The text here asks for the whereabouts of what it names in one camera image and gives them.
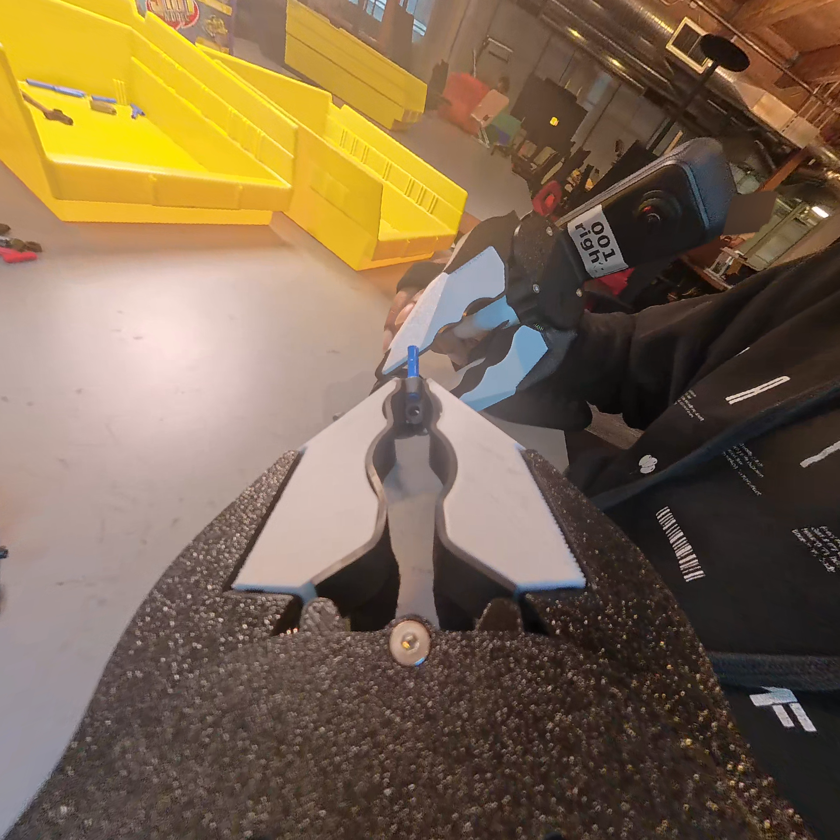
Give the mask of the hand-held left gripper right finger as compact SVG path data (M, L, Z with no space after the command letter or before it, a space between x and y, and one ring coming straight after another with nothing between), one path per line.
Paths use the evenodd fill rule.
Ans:
M578 595L585 574L546 501L526 449L434 381L429 464L435 509L433 594L440 627L472 630L498 598Z

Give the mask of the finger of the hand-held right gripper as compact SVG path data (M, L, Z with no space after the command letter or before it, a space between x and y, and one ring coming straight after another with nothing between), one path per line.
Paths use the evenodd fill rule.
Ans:
M506 264L494 247L486 247L455 268L452 259L427 286L397 331L381 363L381 375L392 375L407 364L408 350L430 350L438 335L453 328L470 306L485 308L504 297Z
M548 349L543 334L530 327L495 331L484 359L458 384L458 399L478 412L508 399Z

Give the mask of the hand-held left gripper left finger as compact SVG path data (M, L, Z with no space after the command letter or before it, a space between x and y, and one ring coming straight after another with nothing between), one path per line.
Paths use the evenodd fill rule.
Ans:
M400 572L384 478L396 460L393 380L296 453L232 577L232 590L331 600L354 631L395 617Z

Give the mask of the grey curved brick panel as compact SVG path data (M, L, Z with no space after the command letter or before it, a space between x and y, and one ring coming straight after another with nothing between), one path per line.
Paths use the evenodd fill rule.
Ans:
M431 402L424 378L407 376L400 380L400 389L392 399L392 413L396 439L428 435L428 410Z

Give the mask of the person's right hand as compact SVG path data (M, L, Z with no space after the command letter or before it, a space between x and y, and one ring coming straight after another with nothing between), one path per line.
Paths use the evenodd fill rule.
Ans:
M399 329L402 328L405 320L415 309L425 289L405 287L400 289L392 301L390 310L385 319L382 350L387 353ZM439 334L432 345L431 351L447 356L454 368L457 370L469 364L470 355L474 348L481 344L488 335L488 332L478 332L475 335L465 336L458 334L455 328Z

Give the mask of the yellow plastic storage bin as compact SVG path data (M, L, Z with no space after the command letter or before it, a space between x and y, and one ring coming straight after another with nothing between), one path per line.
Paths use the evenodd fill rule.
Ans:
M291 153L210 88L224 81L211 71L134 2L2 2L2 162L63 221L268 224L291 202ZM92 111L90 95L118 115ZM145 117L131 119L132 102Z
M467 191L320 88L206 47L220 97L280 147L291 140L285 214L356 270L393 266L455 241Z

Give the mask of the black disc on pole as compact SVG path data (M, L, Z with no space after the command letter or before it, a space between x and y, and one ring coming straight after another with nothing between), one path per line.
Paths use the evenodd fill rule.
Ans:
M719 35L703 35L700 38L699 48L703 56L708 59L708 66L705 67L699 79L682 98L676 111L667 117L657 132L648 140L646 144L648 151L655 151L656 147L667 136L672 126L686 113L690 104L708 84L708 81L718 68L722 67L724 70L731 72L743 72L750 66L748 55L730 40Z

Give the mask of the white ceiling vent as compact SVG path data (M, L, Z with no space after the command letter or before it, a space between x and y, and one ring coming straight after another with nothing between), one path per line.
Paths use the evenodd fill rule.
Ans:
M666 44L666 50L672 56L683 61L697 71L703 71L710 63L700 46L707 32L690 17L684 17Z

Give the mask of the stacked yellow bins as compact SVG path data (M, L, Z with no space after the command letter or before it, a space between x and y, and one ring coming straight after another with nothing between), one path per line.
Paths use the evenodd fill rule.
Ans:
M379 123L404 129L425 111L427 85L304 3L287 2L285 64Z

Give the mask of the dark blue toy kit box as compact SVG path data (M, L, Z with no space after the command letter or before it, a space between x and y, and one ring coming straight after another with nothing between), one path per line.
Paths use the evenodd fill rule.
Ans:
M231 52L237 1L136 1L135 6L141 15L153 14L195 46Z

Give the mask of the pile of small brick parts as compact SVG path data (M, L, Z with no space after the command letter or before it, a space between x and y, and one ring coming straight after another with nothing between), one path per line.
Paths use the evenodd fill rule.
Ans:
M9 225L0 224L1 260L7 265L21 264L37 260L43 252L41 244L33 240L24 240L11 235Z

